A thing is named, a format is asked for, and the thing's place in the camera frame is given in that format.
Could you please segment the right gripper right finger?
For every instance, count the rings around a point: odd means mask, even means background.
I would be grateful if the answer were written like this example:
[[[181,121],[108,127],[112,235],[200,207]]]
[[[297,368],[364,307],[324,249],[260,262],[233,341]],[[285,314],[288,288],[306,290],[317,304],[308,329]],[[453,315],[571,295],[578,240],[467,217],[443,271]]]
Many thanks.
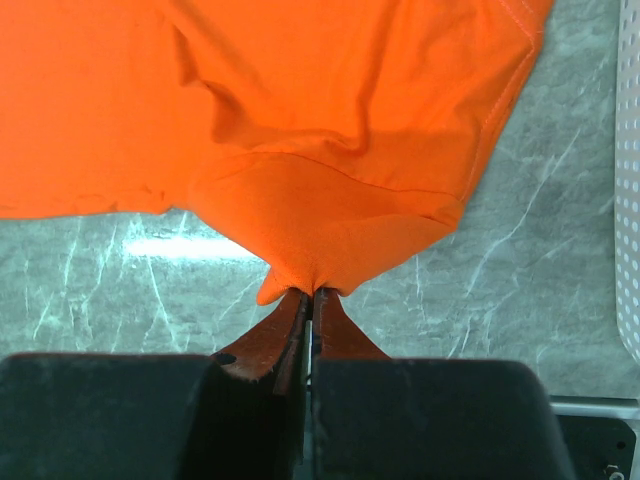
[[[571,479],[548,395],[526,365],[398,359],[319,290],[312,316],[318,479]]]

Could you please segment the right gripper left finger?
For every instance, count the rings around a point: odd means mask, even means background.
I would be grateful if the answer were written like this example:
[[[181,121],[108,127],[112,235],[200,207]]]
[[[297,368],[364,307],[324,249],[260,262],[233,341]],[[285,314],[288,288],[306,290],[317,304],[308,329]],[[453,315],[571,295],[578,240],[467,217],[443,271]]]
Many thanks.
[[[211,355],[18,353],[1,363],[5,479],[289,479],[308,298]]]

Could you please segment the orange t-shirt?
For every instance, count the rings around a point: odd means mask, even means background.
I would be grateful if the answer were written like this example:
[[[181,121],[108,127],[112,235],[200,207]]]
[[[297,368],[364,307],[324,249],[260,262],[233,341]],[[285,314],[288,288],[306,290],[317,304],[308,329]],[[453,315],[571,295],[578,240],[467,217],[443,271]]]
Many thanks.
[[[343,295],[453,233],[548,1],[5,1],[1,214],[179,208]]]

